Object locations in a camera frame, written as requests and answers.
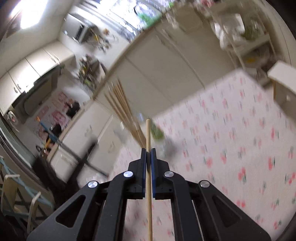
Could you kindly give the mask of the bamboo chopstick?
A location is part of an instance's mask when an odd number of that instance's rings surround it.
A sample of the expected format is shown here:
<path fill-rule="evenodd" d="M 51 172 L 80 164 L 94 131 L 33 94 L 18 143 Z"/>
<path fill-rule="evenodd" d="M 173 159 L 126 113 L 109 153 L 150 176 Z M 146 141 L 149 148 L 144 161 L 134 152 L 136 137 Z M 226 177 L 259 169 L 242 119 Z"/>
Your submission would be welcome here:
<path fill-rule="evenodd" d="M 128 109 L 127 109 L 127 107 L 125 105 L 124 99 L 123 99 L 123 97 L 121 95 L 121 92 L 120 92 L 117 84 L 118 83 L 111 85 L 111 87 L 109 88 L 109 93 L 108 94 L 112 94 L 113 97 L 115 98 L 115 100 L 122 105 L 122 107 L 124 108 L 125 112 L 127 114 L 129 114 Z"/>
<path fill-rule="evenodd" d="M 145 140 L 142 139 L 137 125 L 130 114 L 127 114 L 120 103 L 118 103 L 112 94 L 104 94 L 107 102 L 110 104 L 117 117 L 123 123 L 124 127 L 131 133 L 132 137 L 137 141 L 141 148 L 145 147 Z"/>
<path fill-rule="evenodd" d="M 117 79 L 117 82 L 118 82 L 118 84 L 117 84 L 117 85 L 118 85 L 118 88 L 119 88 L 119 90 L 120 90 L 120 92 L 121 92 L 121 95 L 122 95 L 122 97 L 123 97 L 123 99 L 124 99 L 125 105 L 126 105 L 126 107 L 127 107 L 127 109 L 128 109 L 129 116 L 131 117 L 131 119 L 132 119 L 132 123 L 134 124 L 135 129 L 136 129 L 136 131 L 137 131 L 137 133 L 138 133 L 139 139 L 141 140 L 142 145 L 143 145 L 144 148 L 145 148 L 145 145 L 146 145 L 146 137 L 144 136 L 144 134 L 143 134 L 143 132 L 142 132 L 142 129 L 141 129 L 140 125 L 139 125 L 139 122 L 138 122 L 137 118 L 134 116 L 134 114 L 133 114 L 133 112 L 132 112 L 132 109 L 131 109 L 131 107 L 130 107 L 130 103 L 129 103 L 129 101 L 128 101 L 128 98 L 126 97 L 126 94 L 125 94 L 124 88 L 122 87 L 122 84 L 121 84 L 121 81 L 120 81 L 119 78 Z"/>
<path fill-rule="evenodd" d="M 151 120 L 146 120 L 147 130 L 147 180 L 146 180 L 146 195 L 147 195 L 147 221 L 148 221 L 148 240 L 153 241 L 153 230 L 152 230 L 152 175 L 151 175 Z"/>

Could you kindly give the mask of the lower kitchen cabinets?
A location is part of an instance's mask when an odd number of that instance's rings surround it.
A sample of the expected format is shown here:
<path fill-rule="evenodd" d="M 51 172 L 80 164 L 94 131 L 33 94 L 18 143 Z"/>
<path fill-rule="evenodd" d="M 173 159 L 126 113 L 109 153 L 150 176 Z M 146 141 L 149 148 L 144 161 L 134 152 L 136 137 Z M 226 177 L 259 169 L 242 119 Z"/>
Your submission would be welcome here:
<path fill-rule="evenodd" d="M 233 70 L 210 23 L 195 14 L 184 24 L 166 19 L 143 31 L 107 72 L 91 100 L 69 122 L 60 140 L 81 155 L 115 116 L 111 87 L 121 82 L 139 121 L 153 118 Z"/>

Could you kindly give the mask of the kitchen cabinets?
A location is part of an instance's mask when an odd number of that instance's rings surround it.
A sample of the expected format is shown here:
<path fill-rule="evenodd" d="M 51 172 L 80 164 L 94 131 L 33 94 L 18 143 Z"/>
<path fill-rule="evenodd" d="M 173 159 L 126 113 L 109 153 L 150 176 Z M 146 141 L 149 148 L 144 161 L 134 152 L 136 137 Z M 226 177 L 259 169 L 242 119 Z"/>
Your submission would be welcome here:
<path fill-rule="evenodd" d="M 55 41 L 33 52 L 1 77 L 1 114 L 44 74 L 62 64 L 71 64 L 74 53 L 61 42 Z"/>
<path fill-rule="evenodd" d="M 210 23 L 195 14 L 184 24 L 166 19 L 143 31 L 107 72 L 91 100 L 69 122 L 60 140 L 81 155 L 115 116 L 111 87 L 121 82 L 139 121 L 153 118 L 233 70 Z"/>

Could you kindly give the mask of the upper kitchen cabinets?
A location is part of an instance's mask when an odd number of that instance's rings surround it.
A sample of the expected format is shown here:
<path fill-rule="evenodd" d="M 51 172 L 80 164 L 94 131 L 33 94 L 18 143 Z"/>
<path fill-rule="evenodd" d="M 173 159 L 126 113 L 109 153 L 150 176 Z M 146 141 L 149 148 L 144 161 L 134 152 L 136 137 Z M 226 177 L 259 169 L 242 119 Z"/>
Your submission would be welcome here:
<path fill-rule="evenodd" d="M 74 53 L 61 42 L 55 41 L 33 52 L 1 77 L 1 114 L 44 74 L 62 64 L 71 64 Z"/>

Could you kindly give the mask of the cherry print tablecloth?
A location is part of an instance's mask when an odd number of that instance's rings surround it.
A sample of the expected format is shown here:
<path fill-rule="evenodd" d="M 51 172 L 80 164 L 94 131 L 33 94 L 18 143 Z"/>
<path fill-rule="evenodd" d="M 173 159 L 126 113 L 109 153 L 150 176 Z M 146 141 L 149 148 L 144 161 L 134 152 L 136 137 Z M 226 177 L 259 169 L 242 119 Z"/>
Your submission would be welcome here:
<path fill-rule="evenodd" d="M 210 181 L 276 240 L 295 213 L 295 122 L 243 70 L 153 117 L 186 180 Z"/>

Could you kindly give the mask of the black wok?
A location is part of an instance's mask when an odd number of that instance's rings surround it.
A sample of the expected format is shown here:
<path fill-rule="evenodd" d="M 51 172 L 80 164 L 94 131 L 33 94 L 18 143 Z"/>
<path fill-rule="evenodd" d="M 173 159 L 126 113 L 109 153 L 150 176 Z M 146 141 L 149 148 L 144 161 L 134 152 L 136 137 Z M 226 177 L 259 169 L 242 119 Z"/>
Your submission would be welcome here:
<path fill-rule="evenodd" d="M 68 102 L 65 103 L 68 107 L 68 110 L 66 111 L 66 115 L 70 118 L 73 119 L 75 114 L 80 110 L 80 104 L 79 102 L 75 101 L 72 104 L 69 104 Z"/>

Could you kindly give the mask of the range hood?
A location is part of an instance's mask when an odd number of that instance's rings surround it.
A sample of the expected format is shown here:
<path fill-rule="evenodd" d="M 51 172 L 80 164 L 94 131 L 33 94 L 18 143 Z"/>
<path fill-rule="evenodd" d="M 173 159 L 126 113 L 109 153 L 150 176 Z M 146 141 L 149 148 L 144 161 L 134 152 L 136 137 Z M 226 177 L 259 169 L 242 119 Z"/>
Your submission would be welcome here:
<path fill-rule="evenodd" d="M 37 109 L 45 102 L 57 88 L 61 67 L 57 66 L 34 82 L 34 86 L 23 92 L 11 105 L 15 115 L 33 116 Z"/>

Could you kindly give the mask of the white wooden stool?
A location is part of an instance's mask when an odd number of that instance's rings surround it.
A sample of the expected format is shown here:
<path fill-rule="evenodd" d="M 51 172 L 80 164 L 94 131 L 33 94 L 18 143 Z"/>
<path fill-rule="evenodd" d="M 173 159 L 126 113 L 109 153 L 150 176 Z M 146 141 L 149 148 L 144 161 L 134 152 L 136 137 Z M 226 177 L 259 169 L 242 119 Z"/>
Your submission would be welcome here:
<path fill-rule="evenodd" d="M 284 61 L 278 60 L 267 72 L 267 77 L 273 83 L 273 100 L 283 105 L 288 96 L 295 97 L 296 69 Z"/>

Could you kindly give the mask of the white rolling storage cart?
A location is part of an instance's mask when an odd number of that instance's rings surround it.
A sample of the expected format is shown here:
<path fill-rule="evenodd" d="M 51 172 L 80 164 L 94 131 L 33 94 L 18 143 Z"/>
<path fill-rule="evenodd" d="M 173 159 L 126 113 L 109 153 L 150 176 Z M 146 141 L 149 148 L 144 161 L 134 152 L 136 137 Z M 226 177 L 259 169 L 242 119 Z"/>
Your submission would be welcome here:
<path fill-rule="evenodd" d="M 264 78 L 276 51 L 255 1 L 218 1 L 206 8 L 206 15 L 234 66 Z"/>

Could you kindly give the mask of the wall water heater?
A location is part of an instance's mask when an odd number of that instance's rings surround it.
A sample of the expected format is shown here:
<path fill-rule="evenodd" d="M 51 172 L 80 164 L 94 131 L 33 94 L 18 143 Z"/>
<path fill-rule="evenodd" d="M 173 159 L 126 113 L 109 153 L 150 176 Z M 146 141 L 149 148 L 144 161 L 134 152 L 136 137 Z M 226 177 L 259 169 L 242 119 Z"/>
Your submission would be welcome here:
<path fill-rule="evenodd" d="M 62 33 L 81 44 L 92 35 L 94 25 L 78 14 L 67 14 L 64 18 Z"/>

